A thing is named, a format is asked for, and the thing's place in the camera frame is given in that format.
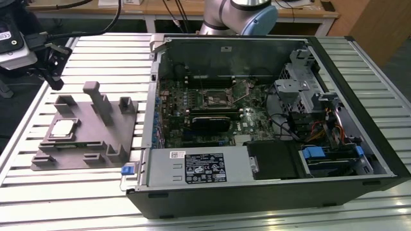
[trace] aluminum table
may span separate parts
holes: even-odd
[[[62,72],[65,85],[53,91],[44,83],[0,156],[0,229],[409,230],[411,181],[384,192],[365,194],[343,206],[148,220],[120,190],[120,168],[32,171],[30,160],[56,113],[52,103],[58,94],[72,94],[76,101],[89,101],[81,93],[85,81],[98,81],[100,92],[109,99],[130,96],[138,101],[130,155],[132,161],[138,160],[152,64],[149,39],[150,34],[108,33],[68,42],[73,54]],[[319,40],[411,170],[409,102],[356,42],[333,37]],[[328,77],[320,74],[332,90]]]

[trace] cable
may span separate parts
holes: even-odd
[[[313,124],[312,124],[312,127],[311,127],[311,135],[313,134],[313,129],[315,129],[315,125],[321,123],[323,121],[316,121]]]
[[[84,36],[96,36],[96,35],[101,35],[104,33],[106,33],[110,28],[114,26],[120,14],[121,14],[121,2],[122,0],[118,0],[118,7],[117,7],[117,12],[116,12],[116,16],[113,18],[113,20],[110,21],[110,23],[108,24],[108,26],[105,27],[104,30],[98,31],[98,32],[80,32],[80,33],[68,33],[68,34],[60,34],[60,35],[49,35],[48,36],[48,41],[56,40],[56,39],[62,39],[62,38],[72,38],[72,37],[84,37]]]
[[[166,9],[166,11],[168,11],[168,14],[169,14],[170,18],[172,18],[173,24],[177,26],[177,28],[180,29],[181,33],[184,33],[184,31],[182,31],[182,29],[181,29],[180,22],[178,22],[178,20],[174,18],[173,14],[170,13],[170,10],[169,10],[169,8],[168,8],[168,5],[166,5],[166,3],[165,3],[165,0],[162,0],[162,3],[164,3],[164,6],[165,6],[165,9]]]
[[[188,18],[186,18],[186,14],[185,14],[185,11],[184,11],[184,7],[182,7],[182,4],[180,2],[180,0],[177,0],[178,4],[180,4],[180,7],[181,7],[181,11],[182,11],[182,15],[184,15],[184,18],[185,18],[185,25],[186,25],[186,33],[189,33],[190,29],[189,29],[189,24],[188,24]]]
[[[274,0],[274,2],[276,2],[276,4],[277,4],[281,8],[284,8],[284,9],[290,9],[290,13],[292,13],[292,23],[293,23],[293,22],[294,22],[293,10],[301,10],[302,8],[293,8],[293,7],[288,4],[288,2],[285,2],[285,4],[286,4],[289,7],[284,7],[284,6],[280,5],[280,3],[277,2],[277,0]]]
[[[274,125],[277,125],[280,127],[280,129],[282,129],[285,132],[288,132],[288,134],[290,135],[290,137],[296,140],[296,141],[302,141],[297,135],[289,130],[286,129],[282,124],[278,124],[270,117],[269,117],[270,121],[274,123]]]
[[[177,0],[174,0],[174,4],[177,5],[178,12],[180,12],[180,16],[181,16],[181,18],[182,18],[185,33],[188,33],[186,21],[185,21],[185,18],[184,18],[182,11],[181,11],[180,4],[178,4],[178,1],[177,1]]]
[[[56,10],[68,9],[68,8],[73,8],[73,7],[77,7],[77,6],[82,6],[84,4],[88,4],[90,1],[92,0],[84,0],[84,1],[74,2],[72,4],[66,4],[66,5],[62,5],[62,6],[56,5]]]
[[[69,9],[77,6],[82,6],[85,4],[88,4],[92,0],[82,0],[78,2],[74,2],[72,4],[66,4],[66,5],[50,5],[50,6],[36,6],[36,10],[37,11],[56,11],[56,10],[61,10],[61,9]]]

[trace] black cable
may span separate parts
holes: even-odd
[[[188,28],[186,33],[189,33],[190,28],[189,28],[189,24],[188,24],[186,14],[185,14],[184,7],[182,7],[182,4],[181,4],[180,0],[177,0],[177,1],[178,1],[180,7],[181,7],[181,11],[182,11],[182,15],[184,15],[184,18],[185,18],[185,23],[186,23],[186,28]]]
[[[72,37],[84,37],[84,36],[96,36],[96,35],[101,35],[104,33],[106,33],[110,28],[114,26],[120,14],[121,14],[121,2],[122,0],[118,0],[118,7],[117,7],[117,12],[116,12],[116,16],[113,18],[113,20],[110,21],[110,23],[108,24],[108,26],[105,27],[104,30],[98,31],[98,32],[80,32],[80,33],[68,33],[68,34],[60,34],[60,35],[49,35],[48,36],[48,41],[56,40],[56,39],[62,39],[62,38],[72,38]]]
[[[72,4],[66,4],[66,5],[62,5],[62,6],[56,5],[56,10],[68,9],[68,8],[73,8],[73,7],[77,7],[77,6],[82,6],[84,4],[88,4],[90,1],[92,0],[82,0],[80,2],[74,2]]]
[[[282,125],[282,124],[278,124],[270,117],[269,117],[270,121],[274,123],[274,125],[277,125],[280,127],[280,129],[282,129],[285,132],[288,132],[288,134],[290,135],[290,137],[296,140],[296,141],[302,141],[297,135],[289,130],[286,129]]]
[[[170,13],[170,10],[169,10],[169,8],[168,8],[168,5],[166,5],[166,3],[165,3],[165,0],[162,0],[162,3],[164,3],[164,6],[165,6],[165,9],[166,9],[166,11],[168,11],[168,14],[169,14],[170,18],[172,18],[173,24],[177,26],[177,28],[180,29],[181,33],[184,33],[184,31],[182,31],[182,29],[181,29],[181,26],[180,26],[180,22],[178,22],[178,20],[174,18],[173,14]]]
[[[178,1],[177,1],[177,0],[174,0],[174,4],[177,5],[178,12],[180,12],[180,15],[181,15],[181,18],[182,18],[185,33],[188,33],[186,21],[185,21],[185,18],[184,18],[182,11],[181,11],[181,8],[180,8]]]
[[[293,10],[301,10],[302,8],[293,8],[293,7],[288,4],[288,2],[285,2],[285,4],[286,4],[289,7],[284,7],[284,6],[280,5],[280,3],[277,2],[277,0],[274,0],[274,2],[276,2],[276,4],[277,4],[281,8],[284,8],[284,9],[290,9],[290,12],[292,12],[292,23],[293,23],[293,22],[294,22]]]

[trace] blue tab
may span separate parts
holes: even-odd
[[[321,147],[307,147],[302,150],[302,155],[304,158],[309,158],[309,157],[325,157],[324,151]]]
[[[133,166],[122,166],[121,167],[121,176],[130,176],[134,174],[134,167]]]
[[[356,146],[356,147],[355,147],[355,150],[357,151],[357,154],[359,154],[360,156],[364,155],[364,150],[361,149],[360,146]]]
[[[308,159],[311,157],[309,156],[309,151],[308,151],[307,148],[302,150],[302,155],[304,155],[304,159]]]

